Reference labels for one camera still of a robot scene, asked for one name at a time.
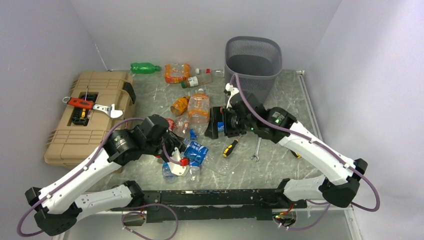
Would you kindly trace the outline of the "clear bottle red label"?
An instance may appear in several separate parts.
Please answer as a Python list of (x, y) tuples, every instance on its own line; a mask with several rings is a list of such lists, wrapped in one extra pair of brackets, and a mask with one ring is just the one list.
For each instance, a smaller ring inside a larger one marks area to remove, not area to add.
[(189, 121), (185, 118), (178, 118), (177, 120), (173, 120), (171, 118), (166, 118), (168, 122), (168, 129), (174, 132), (177, 135), (185, 135), (189, 128)]

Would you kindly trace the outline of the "clear bottle blue label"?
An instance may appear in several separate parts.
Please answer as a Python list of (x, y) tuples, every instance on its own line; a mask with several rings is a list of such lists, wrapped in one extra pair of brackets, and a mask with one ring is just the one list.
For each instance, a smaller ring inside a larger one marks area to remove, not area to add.
[(222, 154), (198, 142), (189, 142), (183, 155), (190, 164), (199, 165), (217, 174), (226, 176), (230, 172), (230, 164)]

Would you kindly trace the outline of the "crushed blue label bottle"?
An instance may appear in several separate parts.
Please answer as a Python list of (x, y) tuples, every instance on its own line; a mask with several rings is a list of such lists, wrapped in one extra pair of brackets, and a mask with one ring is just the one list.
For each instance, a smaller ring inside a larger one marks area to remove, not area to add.
[(177, 176), (171, 172), (170, 166), (167, 162), (162, 164), (162, 177), (168, 184), (174, 183), (177, 180)]

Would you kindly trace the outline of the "pepsi plastic bottle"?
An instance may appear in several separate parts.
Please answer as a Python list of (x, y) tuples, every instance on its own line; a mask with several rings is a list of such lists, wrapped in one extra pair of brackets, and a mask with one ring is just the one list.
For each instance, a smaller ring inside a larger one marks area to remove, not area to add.
[(197, 162), (191, 162), (189, 168), (189, 177), (192, 182), (199, 182), (201, 175), (201, 166)]

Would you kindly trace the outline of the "grey mesh waste bin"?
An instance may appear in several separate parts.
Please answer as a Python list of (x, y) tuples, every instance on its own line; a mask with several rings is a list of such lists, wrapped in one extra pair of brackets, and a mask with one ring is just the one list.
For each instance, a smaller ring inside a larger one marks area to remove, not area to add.
[(224, 51), (224, 79), (228, 84), (237, 73), (244, 93), (252, 93), (263, 104), (282, 71), (282, 50), (273, 40), (236, 36)]

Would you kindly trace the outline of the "small blue label bottle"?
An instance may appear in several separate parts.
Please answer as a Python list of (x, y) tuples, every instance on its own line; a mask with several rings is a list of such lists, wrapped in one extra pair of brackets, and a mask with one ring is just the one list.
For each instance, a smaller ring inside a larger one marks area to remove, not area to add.
[(222, 121), (218, 122), (217, 123), (217, 131), (220, 133), (220, 132), (223, 132), (224, 130), (225, 130), (224, 122), (222, 122)]

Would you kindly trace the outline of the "blue bottle cap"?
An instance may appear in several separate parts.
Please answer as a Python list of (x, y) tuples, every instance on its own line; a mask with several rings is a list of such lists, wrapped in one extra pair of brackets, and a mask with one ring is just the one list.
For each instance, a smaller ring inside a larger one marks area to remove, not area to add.
[(190, 134), (190, 140), (191, 141), (196, 141), (197, 140), (198, 137), (197, 137), (196, 131), (193, 128), (191, 128), (189, 130), (189, 134)]

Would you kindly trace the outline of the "large orange label bottle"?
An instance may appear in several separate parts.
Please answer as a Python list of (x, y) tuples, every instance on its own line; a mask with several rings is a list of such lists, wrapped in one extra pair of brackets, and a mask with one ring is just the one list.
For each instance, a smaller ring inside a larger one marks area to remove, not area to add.
[(207, 124), (210, 120), (210, 97), (203, 88), (190, 97), (187, 107), (191, 124)]

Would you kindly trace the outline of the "yellow black screwdriver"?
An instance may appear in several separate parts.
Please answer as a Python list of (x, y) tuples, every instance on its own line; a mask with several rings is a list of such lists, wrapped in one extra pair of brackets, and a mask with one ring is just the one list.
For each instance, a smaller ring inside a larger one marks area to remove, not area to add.
[(229, 155), (232, 154), (237, 144), (240, 142), (240, 139), (242, 138), (242, 134), (240, 134), (236, 139), (233, 140), (231, 144), (229, 144), (224, 151), (222, 152), (222, 155), (224, 158), (227, 158)]
[(294, 156), (294, 157), (296, 157), (296, 158), (301, 158), (301, 156), (297, 153), (297, 152), (295, 152), (295, 151), (290, 151), (291, 153), (292, 153), (292, 155)]

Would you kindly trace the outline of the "small orange juice bottle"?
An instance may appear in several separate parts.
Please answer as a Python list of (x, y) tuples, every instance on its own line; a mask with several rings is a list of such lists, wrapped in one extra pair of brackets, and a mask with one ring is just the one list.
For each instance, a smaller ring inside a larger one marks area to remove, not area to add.
[(170, 111), (174, 116), (181, 116), (187, 109), (190, 101), (190, 96), (185, 95), (178, 98), (171, 106)]

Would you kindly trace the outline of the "brown tea bottle green cap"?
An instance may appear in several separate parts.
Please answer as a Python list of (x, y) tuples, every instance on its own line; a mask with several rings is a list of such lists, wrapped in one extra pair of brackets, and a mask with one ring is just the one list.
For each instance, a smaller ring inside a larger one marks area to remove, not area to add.
[(199, 74), (195, 76), (191, 76), (185, 80), (183, 80), (180, 85), (183, 89), (185, 88), (193, 88), (200, 85), (205, 85), (213, 82), (213, 77), (210, 73)]

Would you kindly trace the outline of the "clear bottle red cap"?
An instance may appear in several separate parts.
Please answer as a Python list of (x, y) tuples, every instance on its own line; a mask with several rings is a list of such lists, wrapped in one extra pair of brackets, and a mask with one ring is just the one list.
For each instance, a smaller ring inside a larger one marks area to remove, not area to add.
[(225, 70), (223, 68), (196, 68), (194, 70), (195, 75), (201, 75), (210, 73), (213, 78), (224, 78)]

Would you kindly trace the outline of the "orange wrapped bottle pack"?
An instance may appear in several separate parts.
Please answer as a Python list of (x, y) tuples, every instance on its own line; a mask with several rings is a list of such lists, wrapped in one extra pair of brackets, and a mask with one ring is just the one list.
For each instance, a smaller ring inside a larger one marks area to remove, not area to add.
[(170, 63), (165, 65), (164, 79), (167, 84), (179, 84), (191, 76), (188, 63)]

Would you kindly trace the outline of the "red handled adjustable wrench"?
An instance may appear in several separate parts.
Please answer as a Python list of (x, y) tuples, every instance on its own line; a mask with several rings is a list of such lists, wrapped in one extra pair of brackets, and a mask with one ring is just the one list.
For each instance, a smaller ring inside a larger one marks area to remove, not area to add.
[(101, 111), (112, 119), (118, 119), (124, 115), (124, 112), (122, 110), (116, 109), (115, 104), (100, 105), (91, 101), (87, 101), (81, 98), (70, 97), (70, 96), (64, 97), (62, 99), (62, 102), (70, 106), (81, 108), (81, 109)]

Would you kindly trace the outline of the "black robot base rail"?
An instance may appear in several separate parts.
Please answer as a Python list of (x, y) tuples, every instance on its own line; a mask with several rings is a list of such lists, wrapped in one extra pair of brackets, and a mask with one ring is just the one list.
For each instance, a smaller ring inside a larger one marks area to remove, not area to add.
[(145, 190), (141, 199), (148, 223), (187, 220), (254, 219), (269, 221), (277, 211), (304, 209), (272, 188), (227, 190)]

